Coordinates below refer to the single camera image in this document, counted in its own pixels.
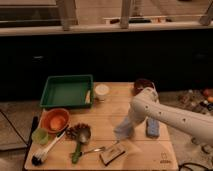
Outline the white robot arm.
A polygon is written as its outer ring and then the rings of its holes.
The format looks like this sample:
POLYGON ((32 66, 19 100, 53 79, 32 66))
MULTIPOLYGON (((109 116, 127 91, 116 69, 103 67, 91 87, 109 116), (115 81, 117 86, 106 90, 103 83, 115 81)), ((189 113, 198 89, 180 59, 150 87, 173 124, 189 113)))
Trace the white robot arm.
POLYGON ((146 87, 132 98, 130 115, 135 114, 152 117, 213 146, 212 116, 163 105, 154 88, 146 87))

